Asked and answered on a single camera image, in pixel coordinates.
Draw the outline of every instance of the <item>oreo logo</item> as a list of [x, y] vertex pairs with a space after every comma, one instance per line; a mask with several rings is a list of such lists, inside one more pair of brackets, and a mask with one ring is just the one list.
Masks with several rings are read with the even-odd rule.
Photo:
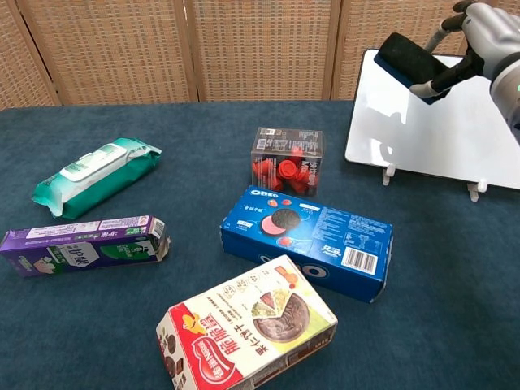
[[276, 193], [270, 193], [269, 191], [259, 191], [257, 189], [252, 190], [251, 195], [259, 195], [261, 197], [278, 197], [278, 194]]

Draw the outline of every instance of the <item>blue tablecloth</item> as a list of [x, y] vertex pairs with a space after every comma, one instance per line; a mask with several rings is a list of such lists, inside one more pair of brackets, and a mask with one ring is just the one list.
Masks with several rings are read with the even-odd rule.
[[170, 388], [154, 334], [168, 306], [254, 267], [223, 253], [219, 224], [250, 182], [258, 126], [323, 130], [316, 200], [395, 226], [380, 299], [317, 288], [339, 319], [336, 338], [263, 388], [518, 388], [520, 193], [490, 188], [475, 204], [465, 183], [402, 171], [384, 187], [379, 168], [344, 160], [351, 111], [251, 102], [0, 112], [0, 234], [62, 223], [32, 203], [35, 185], [116, 137], [139, 137], [163, 149], [158, 168], [80, 221], [153, 214], [173, 239], [159, 264], [22, 279], [0, 262], [0, 388]]

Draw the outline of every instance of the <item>wet wipes package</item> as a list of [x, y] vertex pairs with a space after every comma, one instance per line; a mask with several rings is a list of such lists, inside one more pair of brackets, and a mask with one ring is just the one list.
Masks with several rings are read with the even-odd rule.
[[135, 138], [119, 138], [42, 181], [32, 199], [54, 217], [76, 219], [151, 171], [161, 153]]

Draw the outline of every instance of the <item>chocolate cookie image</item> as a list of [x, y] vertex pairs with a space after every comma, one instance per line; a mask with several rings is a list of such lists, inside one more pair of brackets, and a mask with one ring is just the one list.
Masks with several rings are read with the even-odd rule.
[[293, 293], [284, 312], [277, 318], [255, 318], [254, 327], [262, 336], [277, 343], [288, 343], [297, 339], [309, 326], [309, 308], [303, 299]]
[[166, 363], [166, 369], [168, 370], [168, 374], [171, 378], [176, 377], [176, 363], [169, 356], [164, 358], [164, 362]]
[[294, 229], [300, 224], [300, 215], [291, 209], [279, 209], [271, 216], [273, 224], [282, 229]]
[[170, 355], [173, 355], [173, 353], [176, 351], [176, 346], [177, 346], [176, 337], [173, 335], [169, 335], [167, 338], [167, 344], [168, 344], [168, 352], [170, 353]]

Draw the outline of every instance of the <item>whiteboard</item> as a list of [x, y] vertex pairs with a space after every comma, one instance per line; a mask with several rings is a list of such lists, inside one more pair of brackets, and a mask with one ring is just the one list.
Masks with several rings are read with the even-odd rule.
[[[363, 55], [345, 158], [353, 163], [520, 189], [520, 146], [476, 76], [428, 106]], [[462, 57], [436, 56], [449, 67]]]

